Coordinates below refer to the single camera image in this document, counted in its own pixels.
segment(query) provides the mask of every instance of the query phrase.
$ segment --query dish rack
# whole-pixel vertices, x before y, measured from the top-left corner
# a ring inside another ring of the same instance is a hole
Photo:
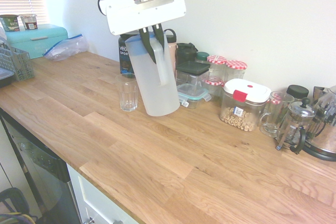
[[[0,44],[0,68],[14,72],[17,81],[34,77],[34,70],[30,62],[29,53],[11,47],[7,40],[0,37],[4,44]]]

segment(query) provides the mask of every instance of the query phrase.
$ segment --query french press plunger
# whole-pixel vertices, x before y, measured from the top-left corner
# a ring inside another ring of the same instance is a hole
[[[296,154],[302,150],[306,141],[306,129],[315,116],[313,107],[309,103],[308,98],[303,98],[302,101],[289,105],[288,112],[278,131],[277,150],[280,150],[282,146],[290,148]]]

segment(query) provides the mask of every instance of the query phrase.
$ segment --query white cabinet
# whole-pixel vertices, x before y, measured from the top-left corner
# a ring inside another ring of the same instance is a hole
[[[138,224],[93,184],[68,165],[82,222],[94,224]]]

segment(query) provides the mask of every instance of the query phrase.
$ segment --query drinking glass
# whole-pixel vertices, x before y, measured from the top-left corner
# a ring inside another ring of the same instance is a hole
[[[138,107],[138,84],[133,73],[117,75],[120,108],[124,111],[133,111]]]
[[[260,121],[266,117],[265,123],[260,126],[260,131],[265,135],[276,137],[277,131],[288,111],[288,105],[294,97],[285,92],[274,91],[270,95],[268,111],[261,115]]]

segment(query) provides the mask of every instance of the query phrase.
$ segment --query cabinet handle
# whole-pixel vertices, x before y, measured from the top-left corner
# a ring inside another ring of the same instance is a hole
[[[83,224],[92,224],[94,223],[95,221],[90,217],[90,219],[86,222],[84,222]]]

